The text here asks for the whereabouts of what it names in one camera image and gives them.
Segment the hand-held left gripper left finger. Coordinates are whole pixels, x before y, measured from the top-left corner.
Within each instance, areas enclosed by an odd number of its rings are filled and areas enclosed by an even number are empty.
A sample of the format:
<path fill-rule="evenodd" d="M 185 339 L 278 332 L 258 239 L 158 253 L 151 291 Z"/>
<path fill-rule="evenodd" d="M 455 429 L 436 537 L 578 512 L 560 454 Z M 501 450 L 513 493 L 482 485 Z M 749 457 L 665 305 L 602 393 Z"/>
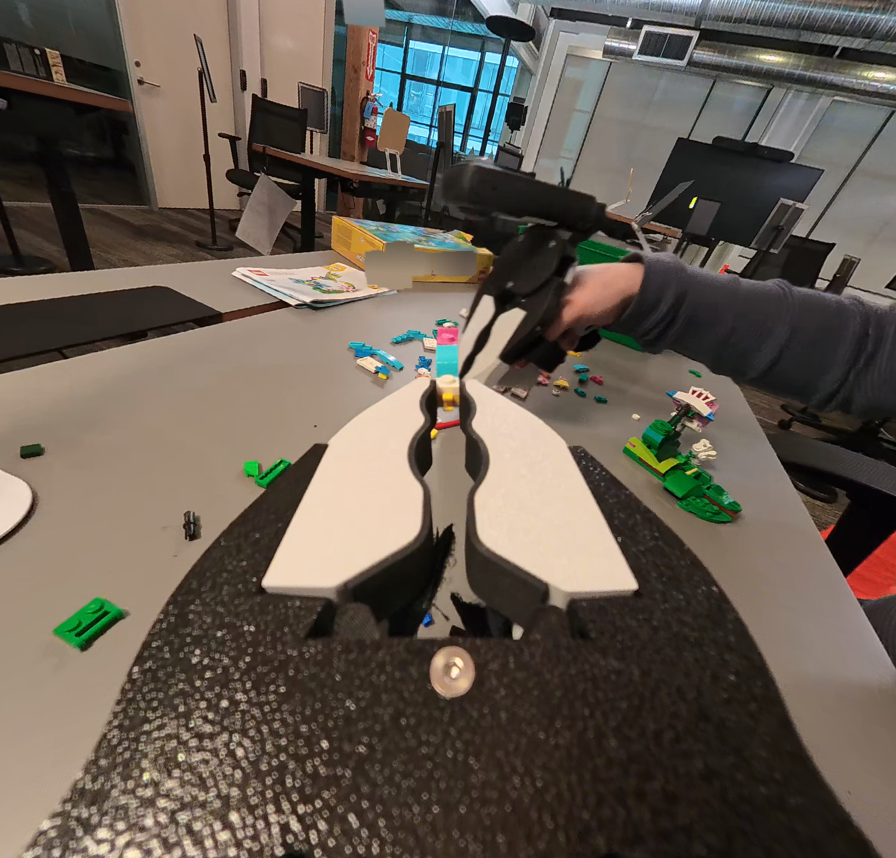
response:
<path fill-rule="evenodd" d="M 346 423 L 322 447 L 263 574 L 265 595 L 357 604 L 388 628 L 422 628 L 452 554 L 425 479 L 435 383 L 419 378 Z"/>

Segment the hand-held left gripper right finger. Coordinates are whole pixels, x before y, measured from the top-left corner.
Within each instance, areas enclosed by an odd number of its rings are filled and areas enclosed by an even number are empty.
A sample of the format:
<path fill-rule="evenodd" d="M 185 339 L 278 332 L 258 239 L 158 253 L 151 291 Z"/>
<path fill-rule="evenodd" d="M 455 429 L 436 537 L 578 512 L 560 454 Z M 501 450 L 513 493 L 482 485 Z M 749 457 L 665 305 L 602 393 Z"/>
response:
<path fill-rule="evenodd" d="M 463 382 L 465 563 L 488 608 L 521 628 L 542 608 L 631 596 L 638 583 L 566 441 L 526 408 Z"/>

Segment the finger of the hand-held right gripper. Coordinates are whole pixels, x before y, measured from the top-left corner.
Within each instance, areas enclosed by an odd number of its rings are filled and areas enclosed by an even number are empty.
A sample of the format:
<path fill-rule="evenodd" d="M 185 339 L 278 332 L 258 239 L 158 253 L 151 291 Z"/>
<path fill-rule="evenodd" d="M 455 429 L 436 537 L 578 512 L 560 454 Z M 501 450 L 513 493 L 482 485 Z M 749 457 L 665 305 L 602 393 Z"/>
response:
<path fill-rule="evenodd" d="M 474 304 L 458 343 L 458 377 L 485 383 L 502 373 L 501 348 L 493 338 L 500 309 L 489 294 L 478 296 Z"/>
<path fill-rule="evenodd" d="M 509 309 L 497 316 L 483 348 L 484 370 L 496 370 L 511 364 L 510 361 L 502 361 L 501 354 L 513 341 L 517 329 L 525 323 L 526 318 L 527 312 L 521 307 Z"/>

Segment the small pink teal lego assembly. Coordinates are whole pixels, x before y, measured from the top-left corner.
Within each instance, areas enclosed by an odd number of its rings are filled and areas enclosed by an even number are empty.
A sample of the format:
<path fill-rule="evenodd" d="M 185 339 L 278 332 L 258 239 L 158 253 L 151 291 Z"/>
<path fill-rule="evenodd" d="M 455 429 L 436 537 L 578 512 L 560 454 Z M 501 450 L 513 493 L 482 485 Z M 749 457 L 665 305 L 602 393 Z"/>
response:
<path fill-rule="evenodd" d="M 445 413 L 454 413 L 460 404 L 459 337 L 455 321 L 437 324 L 432 378 L 440 407 Z"/>

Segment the pile of lego pieces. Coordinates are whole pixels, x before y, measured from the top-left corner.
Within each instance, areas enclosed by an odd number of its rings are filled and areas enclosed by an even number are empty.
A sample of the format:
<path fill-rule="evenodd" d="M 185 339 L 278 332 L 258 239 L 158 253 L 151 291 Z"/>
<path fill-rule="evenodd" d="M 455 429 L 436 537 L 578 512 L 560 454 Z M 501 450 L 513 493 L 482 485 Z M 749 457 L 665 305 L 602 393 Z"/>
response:
<path fill-rule="evenodd" d="M 417 378 L 433 379 L 435 360 L 435 330 L 438 323 L 444 321 L 454 321 L 448 318 L 437 320 L 435 329 L 430 333 L 426 333 L 417 329 L 408 329 L 398 337 L 392 339 L 394 345 L 402 345 L 412 341 L 420 341 L 424 349 L 414 368 L 414 374 Z M 403 364 L 386 350 L 376 349 L 375 347 L 361 341 L 352 341 L 349 343 L 349 349 L 353 352 L 356 364 L 361 366 L 365 371 L 374 374 L 381 380 L 388 380 L 393 371 L 401 371 Z"/>

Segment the person's right forearm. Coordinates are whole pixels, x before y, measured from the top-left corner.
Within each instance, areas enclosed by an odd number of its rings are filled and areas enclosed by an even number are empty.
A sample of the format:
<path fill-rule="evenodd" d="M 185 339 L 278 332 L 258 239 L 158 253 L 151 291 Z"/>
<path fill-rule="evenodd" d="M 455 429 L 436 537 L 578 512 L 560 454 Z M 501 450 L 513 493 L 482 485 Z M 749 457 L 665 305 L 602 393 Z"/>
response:
<path fill-rule="evenodd" d="M 894 306 L 710 273 L 670 254 L 643 265 L 641 288 L 612 331 L 802 405 L 894 418 Z"/>

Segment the yellow lego box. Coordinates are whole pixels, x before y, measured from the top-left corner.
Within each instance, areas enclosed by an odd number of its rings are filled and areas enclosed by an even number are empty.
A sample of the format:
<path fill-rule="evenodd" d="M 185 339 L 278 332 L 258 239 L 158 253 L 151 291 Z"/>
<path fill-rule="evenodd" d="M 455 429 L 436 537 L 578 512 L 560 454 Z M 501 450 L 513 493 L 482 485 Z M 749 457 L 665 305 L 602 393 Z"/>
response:
<path fill-rule="evenodd" d="M 461 231 L 345 216 L 332 218 L 330 246 L 364 270 L 369 285 L 397 289 L 424 282 L 476 285 L 495 260 Z"/>

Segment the green lego plant model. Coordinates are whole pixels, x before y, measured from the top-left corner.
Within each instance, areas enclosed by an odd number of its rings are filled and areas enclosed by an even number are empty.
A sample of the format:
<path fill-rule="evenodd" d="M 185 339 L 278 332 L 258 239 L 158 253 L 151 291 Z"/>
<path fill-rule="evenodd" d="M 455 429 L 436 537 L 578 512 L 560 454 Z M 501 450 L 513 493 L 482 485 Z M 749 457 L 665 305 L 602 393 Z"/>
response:
<path fill-rule="evenodd" d="M 623 454 L 656 478 L 682 511 L 713 524 L 733 522 L 743 510 L 741 504 L 714 480 L 706 463 L 692 461 L 691 446 L 682 444 L 687 431 L 700 434 L 714 421 L 718 400 L 699 386 L 667 395 L 674 404 L 672 414 L 653 420 L 640 436 L 628 439 Z"/>

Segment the lego instruction booklet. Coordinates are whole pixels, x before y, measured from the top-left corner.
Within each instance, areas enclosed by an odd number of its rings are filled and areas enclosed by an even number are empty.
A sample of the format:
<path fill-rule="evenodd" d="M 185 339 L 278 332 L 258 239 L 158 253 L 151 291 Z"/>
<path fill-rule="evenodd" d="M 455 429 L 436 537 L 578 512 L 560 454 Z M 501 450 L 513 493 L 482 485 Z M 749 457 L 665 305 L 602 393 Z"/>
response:
<path fill-rule="evenodd" d="M 342 263 L 291 270 L 243 267 L 231 275 L 288 306 L 314 310 L 396 293 L 368 284 L 364 271 Z"/>

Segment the large green lego plate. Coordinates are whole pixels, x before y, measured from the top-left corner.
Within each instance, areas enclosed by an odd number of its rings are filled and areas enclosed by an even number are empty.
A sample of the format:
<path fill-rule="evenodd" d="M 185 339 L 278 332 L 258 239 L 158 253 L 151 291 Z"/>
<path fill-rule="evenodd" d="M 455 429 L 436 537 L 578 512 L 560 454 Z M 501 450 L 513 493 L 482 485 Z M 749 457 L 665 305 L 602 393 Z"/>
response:
<path fill-rule="evenodd" d="M 53 628 L 52 634 L 68 647 L 83 652 L 127 617 L 127 610 L 98 596 Z"/>

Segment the person's right hand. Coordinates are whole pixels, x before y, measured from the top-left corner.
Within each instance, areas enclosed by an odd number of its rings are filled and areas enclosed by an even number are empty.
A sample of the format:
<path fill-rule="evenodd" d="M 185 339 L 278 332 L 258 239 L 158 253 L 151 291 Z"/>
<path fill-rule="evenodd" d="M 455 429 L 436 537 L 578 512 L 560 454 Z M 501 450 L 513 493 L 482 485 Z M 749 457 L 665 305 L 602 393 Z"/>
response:
<path fill-rule="evenodd" d="M 606 328 L 633 303 L 644 280 L 641 262 L 617 262 L 587 267 L 575 274 L 545 339 L 574 349 L 580 337 Z"/>

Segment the green plastic bin stack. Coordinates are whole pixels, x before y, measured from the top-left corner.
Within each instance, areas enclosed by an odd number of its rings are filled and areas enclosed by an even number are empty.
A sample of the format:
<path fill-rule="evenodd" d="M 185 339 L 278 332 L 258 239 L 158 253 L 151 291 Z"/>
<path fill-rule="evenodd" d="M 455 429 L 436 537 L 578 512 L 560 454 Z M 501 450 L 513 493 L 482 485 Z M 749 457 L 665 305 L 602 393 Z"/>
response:
<path fill-rule="evenodd" d="M 623 245 L 621 247 L 604 242 L 588 239 L 576 247 L 577 261 L 580 267 L 619 262 L 633 252 L 633 247 Z M 600 336 L 618 345 L 641 352 L 641 345 L 633 338 L 612 329 L 601 328 Z"/>

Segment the wooden board on clear stand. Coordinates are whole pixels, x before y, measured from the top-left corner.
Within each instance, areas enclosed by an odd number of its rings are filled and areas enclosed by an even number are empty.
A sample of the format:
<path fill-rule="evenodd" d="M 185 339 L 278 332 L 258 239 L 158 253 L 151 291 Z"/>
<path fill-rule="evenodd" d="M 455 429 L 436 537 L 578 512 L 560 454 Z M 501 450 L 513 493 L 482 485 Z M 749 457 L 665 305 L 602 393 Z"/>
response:
<path fill-rule="evenodd" d="M 400 158 L 406 147 L 410 119 L 405 113 L 387 107 L 382 115 L 376 147 L 385 156 L 388 176 L 402 177 Z"/>

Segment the black display screen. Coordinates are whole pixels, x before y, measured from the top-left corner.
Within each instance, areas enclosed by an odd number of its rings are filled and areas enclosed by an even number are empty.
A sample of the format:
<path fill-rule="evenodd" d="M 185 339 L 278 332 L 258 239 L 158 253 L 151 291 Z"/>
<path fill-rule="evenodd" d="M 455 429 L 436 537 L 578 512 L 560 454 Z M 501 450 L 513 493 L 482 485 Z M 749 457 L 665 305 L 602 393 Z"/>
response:
<path fill-rule="evenodd" d="M 751 246 L 778 201 L 805 203 L 824 170 L 783 157 L 773 147 L 734 148 L 680 137 L 659 174 L 647 207 L 652 207 L 682 182 L 690 186 L 660 210 L 654 221 L 689 232 L 693 199 L 720 203 L 709 237 L 742 247 Z"/>

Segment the wooden desk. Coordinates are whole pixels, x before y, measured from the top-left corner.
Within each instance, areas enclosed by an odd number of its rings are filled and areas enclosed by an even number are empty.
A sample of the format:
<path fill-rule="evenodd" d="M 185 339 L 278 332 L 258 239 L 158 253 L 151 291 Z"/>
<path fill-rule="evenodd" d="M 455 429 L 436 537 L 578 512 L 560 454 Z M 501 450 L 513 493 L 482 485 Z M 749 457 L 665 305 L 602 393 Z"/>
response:
<path fill-rule="evenodd" d="M 296 185 L 300 204 L 297 247 L 300 252 L 315 250 L 318 181 L 332 181 L 350 197 L 384 200 L 390 221 L 395 219 L 399 202 L 427 197 L 429 185 L 426 181 L 392 174 L 360 162 L 294 153 L 255 142 L 249 143 L 248 158 L 272 179 Z"/>

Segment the black floor lamp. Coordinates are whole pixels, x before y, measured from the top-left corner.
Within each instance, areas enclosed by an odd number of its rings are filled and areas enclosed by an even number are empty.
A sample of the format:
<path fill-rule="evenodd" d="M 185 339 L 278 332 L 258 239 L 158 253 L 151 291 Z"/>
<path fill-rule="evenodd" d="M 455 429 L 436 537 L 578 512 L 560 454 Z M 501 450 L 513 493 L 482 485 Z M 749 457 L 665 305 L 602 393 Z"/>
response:
<path fill-rule="evenodd" d="M 529 43 L 535 35 L 531 24 L 519 20 L 513 16 L 494 14 L 486 18 L 488 30 L 502 40 L 502 49 L 499 57 L 495 85 L 492 90 L 487 117 L 484 124 L 483 135 L 479 146 L 479 156 L 485 157 L 490 140 L 491 128 L 494 121 L 497 103 L 501 93 L 501 85 L 504 78 L 507 59 L 510 53 L 511 43 Z"/>

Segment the white paper sheet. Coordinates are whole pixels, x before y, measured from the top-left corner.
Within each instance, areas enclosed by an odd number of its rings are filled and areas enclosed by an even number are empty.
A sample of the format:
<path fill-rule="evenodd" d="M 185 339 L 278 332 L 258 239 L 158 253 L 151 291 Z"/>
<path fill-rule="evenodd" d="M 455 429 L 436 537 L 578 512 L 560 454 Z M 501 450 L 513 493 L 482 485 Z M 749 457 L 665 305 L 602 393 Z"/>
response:
<path fill-rule="evenodd" d="M 242 211 L 235 237 L 258 254 L 268 256 L 297 199 L 266 174 L 258 179 Z"/>

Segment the white air vent grille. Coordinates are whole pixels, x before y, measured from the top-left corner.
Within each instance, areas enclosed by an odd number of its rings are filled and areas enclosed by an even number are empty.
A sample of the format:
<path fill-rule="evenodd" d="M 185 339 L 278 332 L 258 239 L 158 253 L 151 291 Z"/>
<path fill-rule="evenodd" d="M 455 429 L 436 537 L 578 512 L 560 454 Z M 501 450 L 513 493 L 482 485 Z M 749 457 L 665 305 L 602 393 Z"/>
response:
<path fill-rule="evenodd" d="M 689 64 L 700 30 L 645 24 L 638 35 L 632 58 L 637 62 L 684 68 Z"/>

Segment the small desk monitor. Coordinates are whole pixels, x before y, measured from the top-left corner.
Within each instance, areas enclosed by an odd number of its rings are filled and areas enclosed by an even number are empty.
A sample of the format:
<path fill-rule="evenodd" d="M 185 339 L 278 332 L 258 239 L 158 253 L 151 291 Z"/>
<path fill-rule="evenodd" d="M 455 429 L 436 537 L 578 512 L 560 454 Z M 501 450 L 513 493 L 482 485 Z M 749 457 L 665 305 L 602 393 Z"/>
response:
<path fill-rule="evenodd" d="M 297 82 L 298 107 L 307 115 L 307 129 L 328 134 L 330 129 L 330 91 L 303 81 Z"/>

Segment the black desk mat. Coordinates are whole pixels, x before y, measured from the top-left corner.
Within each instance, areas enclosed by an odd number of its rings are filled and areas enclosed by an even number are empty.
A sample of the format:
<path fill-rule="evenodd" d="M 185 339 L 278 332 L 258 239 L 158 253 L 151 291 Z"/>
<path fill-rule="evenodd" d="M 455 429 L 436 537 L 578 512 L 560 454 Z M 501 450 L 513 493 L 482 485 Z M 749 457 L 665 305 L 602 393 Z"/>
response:
<path fill-rule="evenodd" d="M 166 286 L 41 299 L 1 308 L 1 361 L 60 352 L 151 329 L 220 322 L 214 308 Z"/>

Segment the black pole stand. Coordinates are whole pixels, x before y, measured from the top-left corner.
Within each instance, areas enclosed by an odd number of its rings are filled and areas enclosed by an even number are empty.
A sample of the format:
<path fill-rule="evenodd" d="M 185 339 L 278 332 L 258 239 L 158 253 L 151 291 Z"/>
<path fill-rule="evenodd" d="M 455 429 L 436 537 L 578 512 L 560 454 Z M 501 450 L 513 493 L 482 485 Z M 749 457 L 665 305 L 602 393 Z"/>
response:
<path fill-rule="evenodd" d="M 203 133 L 203 165 L 205 173 L 205 187 L 207 200 L 207 215 L 209 221 L 209 236 L 204 240 L 196 243 L 197 247 L 215 253 L 226 253 L 233 250 L 233 245 L 223 242 L 218 237 L 218 225 L 216 217 L 216 208 L 214 204 L 214 186 L 211 169 L 210 156 L 210 134 L 209 134 L 209 117 L 208 106 L 217 103 L 217 95 L 214 89 L 213 80 L 210 76 L 210 69 L 207 59 L 207 53 L 202 38 L 198 34 L 194 34 L 196 51 L 198 57 L 197 82 L 199 90 L 199 102 L 201 113 L 201 125 Z"/>

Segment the white stand base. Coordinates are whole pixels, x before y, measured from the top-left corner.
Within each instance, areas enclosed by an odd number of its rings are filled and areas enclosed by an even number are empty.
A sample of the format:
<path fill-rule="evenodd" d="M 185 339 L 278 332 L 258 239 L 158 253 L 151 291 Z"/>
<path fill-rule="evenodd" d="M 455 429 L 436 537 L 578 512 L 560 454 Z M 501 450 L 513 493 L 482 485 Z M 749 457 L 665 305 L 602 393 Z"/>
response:
<path fill-rule="evenodd" d="M 21 527 L 34 505 L 34 493 L 28 483 L 4 470 L 1 479 L 1 539 Z"/>

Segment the white door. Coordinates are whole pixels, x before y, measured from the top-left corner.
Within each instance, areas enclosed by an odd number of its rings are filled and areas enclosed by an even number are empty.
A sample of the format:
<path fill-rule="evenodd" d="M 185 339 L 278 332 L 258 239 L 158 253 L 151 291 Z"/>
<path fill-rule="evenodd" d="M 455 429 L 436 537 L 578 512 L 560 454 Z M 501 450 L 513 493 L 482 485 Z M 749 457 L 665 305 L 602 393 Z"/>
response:
<path fill-rule="evenodd" d="M 235 209 L 226 179 L 234 133 L 228 0 L 117 0 L 143 163 L 156 206 L 207 209 L 198 87 L 203 41 L 216 103 L 207 104 L 215 208 Z"/>

